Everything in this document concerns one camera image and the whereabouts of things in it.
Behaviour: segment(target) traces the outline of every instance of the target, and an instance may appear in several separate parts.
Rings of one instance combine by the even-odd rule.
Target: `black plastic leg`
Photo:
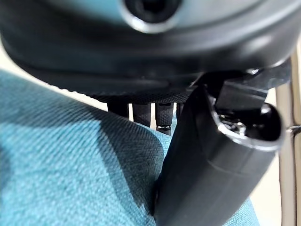
[[[133,119],[144,126],[151,126],[151,105],[133,104]]]
[[[156,104],[157,131],[171,135],[171,123],[173,121],[174,104]]]

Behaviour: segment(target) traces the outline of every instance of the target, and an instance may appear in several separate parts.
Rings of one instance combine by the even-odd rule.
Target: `black plastic housing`
[[[158,180],[158,226],[221,226],[235,213],[284,139],[281,118],[269,107],[268,117],[245,115],[248,124],[260,122],[265,129],[241,136],[219,121],[202,87],[193,92]]]
[[[178,23],[159,34],[128,26],[122,1],[97,5],[97,18],[81,8],[66,10],[68,2],[1,0],[1,38],[33,76],[88,94],[183,90],[200,72],[273,66],[290,56],[301,30],[299,0],[257,1],[208,23],[195,9],[203,1],[183,0]],[[112,13],[105,15],[107,8]]]

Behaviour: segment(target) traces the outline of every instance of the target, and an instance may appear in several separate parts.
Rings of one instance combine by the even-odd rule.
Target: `teal fabric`
[[[169,136],[6,72],[0,107],[0,225],[155,225]],[[249,200],[226,225],[258,225]]]

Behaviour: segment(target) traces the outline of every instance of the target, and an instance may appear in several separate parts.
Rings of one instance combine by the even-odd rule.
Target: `teal upholstery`
[[[0,108],[0,225],[155,225],[169,136],[3,71]],[[249,200],[226,225],[258,225]]]

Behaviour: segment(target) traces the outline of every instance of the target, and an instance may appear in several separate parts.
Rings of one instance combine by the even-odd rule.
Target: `textured black plastic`
[[[146,103],[183,103],[187,100],[189,95],[192,93],[195,87],[191,89],[181,90],[179,92],[171,91],[171,90],[157,90],[157,92],[146,92],[146,93],[136,93],[136,94],[119,94],[118,96],[107,96],[110,92],[99,93],[99,94],[91,94],[89,92],[83,92],[88,96],[91,96],[101,102],[110,102],[110,101],[125,101],[127,103],[135,103],[135,104],[146,104]]]
[[[133,119],[144,126],[151,126],[151,105],[133,104]]]
[[[174,104],[156,104],[156,125],[170,126],[173,122]]]
[[[158,226],[221,226],[257,185],[283,141],[277,111],[273,142],[242,145],[218,130],[202,87],[186,102],[158,180]]]
[[[0,32],[12,59],[52,85],[147,93],[187,87],[198,77],[191,73],[262,68],[288,58],[301,29],[301,2],[277,9],[272,2],[211,24],[146,35],[47,1],[1,0]]]

